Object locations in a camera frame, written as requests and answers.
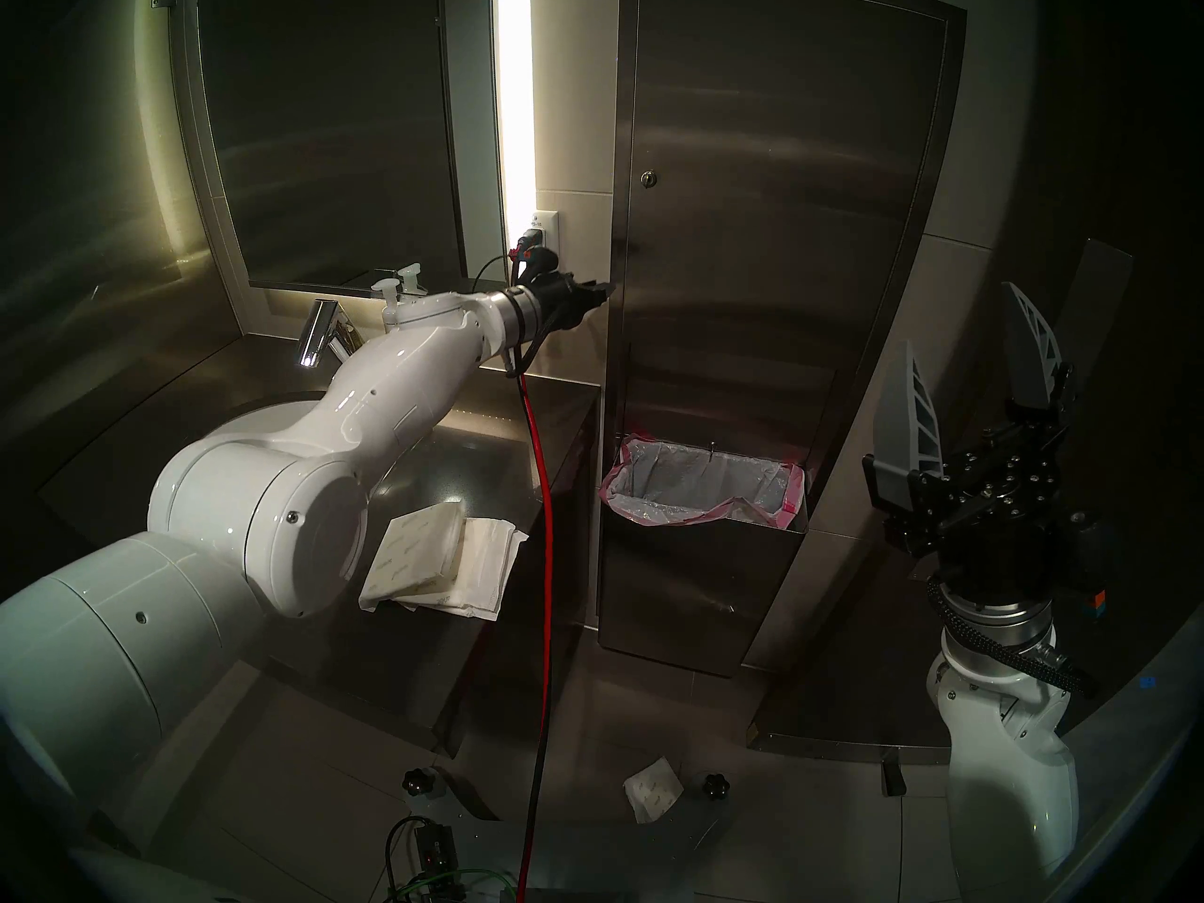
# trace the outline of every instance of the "trash bin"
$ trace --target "trash bin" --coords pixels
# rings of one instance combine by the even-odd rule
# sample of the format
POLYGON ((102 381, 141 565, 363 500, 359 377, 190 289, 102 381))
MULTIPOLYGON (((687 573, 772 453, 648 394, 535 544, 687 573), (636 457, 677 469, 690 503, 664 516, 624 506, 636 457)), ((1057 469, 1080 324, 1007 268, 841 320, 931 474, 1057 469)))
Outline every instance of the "trash bin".
POLYGON ((802 542, 803 470, 628 437, 602 482, 598 642, 731 677, 802 542))

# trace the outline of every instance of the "green cable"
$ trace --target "green cable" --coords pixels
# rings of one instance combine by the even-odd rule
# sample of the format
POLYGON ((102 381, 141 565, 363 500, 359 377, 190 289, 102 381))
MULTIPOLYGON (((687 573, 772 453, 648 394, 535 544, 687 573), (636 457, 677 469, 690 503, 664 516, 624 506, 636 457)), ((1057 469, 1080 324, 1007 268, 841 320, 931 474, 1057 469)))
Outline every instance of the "green cable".
POLYGON ((397 891, 397 896, 401 897, 403 893, 413 893, 419 887, 424 887, 427 884, 433 884, 436 880, 442 880, 445 877, 459 877, 460 874, 489 874, 489 877, 495 878, 496 880, 501 880, 506 885, 506 889, 510 891, 510 896, 518 896, 517 891, 514 890, 514 885, 507 878, 504 878, 502 874, 498 874, 496 870, 489 870, 488 868, 484 867, 461 867, 458 870, 448 870, 443 874, 436 874, 435 877, 429 877, 425 880, 419 880, 413 884, 406 884, 406 886, 401 887, 397 891))

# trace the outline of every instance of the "mirror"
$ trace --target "mirror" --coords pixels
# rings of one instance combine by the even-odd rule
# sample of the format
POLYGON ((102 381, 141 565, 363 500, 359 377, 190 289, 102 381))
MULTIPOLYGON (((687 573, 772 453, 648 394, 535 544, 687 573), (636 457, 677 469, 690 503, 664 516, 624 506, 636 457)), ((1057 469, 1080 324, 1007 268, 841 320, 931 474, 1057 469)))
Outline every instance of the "mirror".
POLYGON ((195 5, 201 164, 249 284, 370 296, 419 262, 467 290, 504 250, 491 0, 195 5))

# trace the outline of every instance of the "tissue on floor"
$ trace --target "tissue on floor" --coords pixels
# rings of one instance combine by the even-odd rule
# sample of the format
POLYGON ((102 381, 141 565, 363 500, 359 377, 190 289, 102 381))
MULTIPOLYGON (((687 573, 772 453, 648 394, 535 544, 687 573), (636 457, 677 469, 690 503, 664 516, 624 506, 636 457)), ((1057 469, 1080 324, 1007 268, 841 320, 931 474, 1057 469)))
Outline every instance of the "tissue on floor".
POLYGON ((641 825, 655 822, 673 808, 681 795, 681 781, 669 762, 661 757, 622 781, 622 791, 641 825))
POLYGON ((459 544, 452 556, 452 567, 421 584, 390 589, 388 582, 373 583, 377 568, 373 561, 364 594, 360 595, 360 608, 371 612, 382 598, 393 598, 411 609, 421 606, 496 621, 506 591, 506 580, 514 566, 519 545, 526 538, 526 535, 515 530, 509 521, 468 518, 464 523, 459 544), (368 595, 370 586, 373 589, 373 596, 368 595))
POLYGON ((389 521, 360 592, 360 608, 374 610, 383 598, 454 576, 465 521, 459 501, 444 501, 389 521))

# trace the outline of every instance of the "red cable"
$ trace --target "red cable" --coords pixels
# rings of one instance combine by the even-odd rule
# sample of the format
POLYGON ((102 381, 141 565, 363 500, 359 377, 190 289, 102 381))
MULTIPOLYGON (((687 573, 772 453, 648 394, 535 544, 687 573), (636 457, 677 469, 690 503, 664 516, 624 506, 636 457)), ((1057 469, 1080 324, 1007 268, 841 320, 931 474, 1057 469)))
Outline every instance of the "red cable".
POLYGON ((526 898, 527 870, 531 867, 531 848, 535 844, 535 814, 539 802, 539 780, 543 777, 543 756, 548 748, 548 689, 551 677, 551 485, 548 483, 548 470, 543 462, 543 445, 539 443, 539 429, 535 423, 531 399, 526 391, 526 377, 519 376, 519 391, 523 394, 523 407, 526 411, 527 426, 531 430, 531 448, 535 450, 535 465, 539 472, 539 491, 543 495, 543 702, 539 712, 539 746, 536 751, 536 766, 531 781, 531 803, 527 809, 526 834, 523 840, 523 862, 519 866, 518 901, 526 898))

